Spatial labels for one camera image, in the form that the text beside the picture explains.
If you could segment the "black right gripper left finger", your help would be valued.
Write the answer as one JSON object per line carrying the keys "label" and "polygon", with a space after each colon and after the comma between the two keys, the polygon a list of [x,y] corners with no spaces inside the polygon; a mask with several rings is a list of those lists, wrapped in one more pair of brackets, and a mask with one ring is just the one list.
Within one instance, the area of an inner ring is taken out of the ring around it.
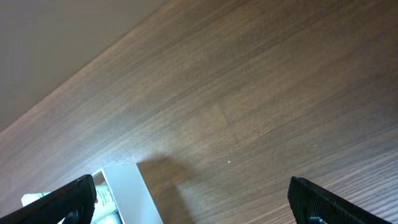
{"label": "black right gripper left finger", "polygon": [[1,218],[4,224],[90,224],[96,202],[93,176],[86,174]]}

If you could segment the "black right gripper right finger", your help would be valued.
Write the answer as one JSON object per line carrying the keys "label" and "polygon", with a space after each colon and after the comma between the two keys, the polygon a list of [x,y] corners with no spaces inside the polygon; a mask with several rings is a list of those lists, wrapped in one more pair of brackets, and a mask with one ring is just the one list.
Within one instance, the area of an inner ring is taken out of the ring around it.
{"label": "black right gripper right finger", "polygon": [[287,197],[297,223],[390,224],[303,177],[291,178]]}

